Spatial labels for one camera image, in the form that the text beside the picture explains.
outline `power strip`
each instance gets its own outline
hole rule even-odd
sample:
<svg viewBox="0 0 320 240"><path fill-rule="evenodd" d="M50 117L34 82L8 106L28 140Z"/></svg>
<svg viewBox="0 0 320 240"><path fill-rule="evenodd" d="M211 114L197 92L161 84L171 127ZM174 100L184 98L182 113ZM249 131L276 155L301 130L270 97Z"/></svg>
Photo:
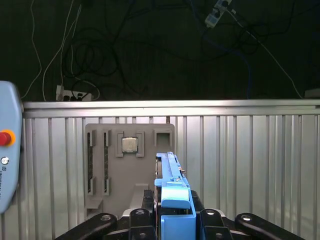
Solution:
<svg viewBox="0 0 320 240"><path fill-rule="evenodd" d="M73 101L79 101L81 99L82 102L90 102L92 100L92 94L91 93L82 92L82 91L70 91L65 90L64 86L57 85L56 86L56 96L55 100L57 102L73 102Z"/></svg>
<svg viewBox="0 0 320 240"><path fill-rule="evenodd" d="M218 0L218 2L214 5L212 9L212 12L209 13L209 15L206 17L204 21L207 28L213 29L217 25L222 15L227 10L227 8L223 6L223 2L225 1L229 3L228 6L230 6L230 3L232 2L232 0Z"/></svg>

